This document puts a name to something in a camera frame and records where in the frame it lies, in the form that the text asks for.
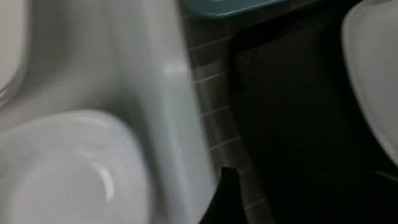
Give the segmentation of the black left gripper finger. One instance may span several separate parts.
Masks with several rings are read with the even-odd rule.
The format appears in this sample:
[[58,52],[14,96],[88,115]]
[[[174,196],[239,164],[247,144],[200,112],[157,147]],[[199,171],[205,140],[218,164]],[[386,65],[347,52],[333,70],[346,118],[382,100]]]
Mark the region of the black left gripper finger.
[[200,224],[247,224],[238,171],[222,167],[215,194]]

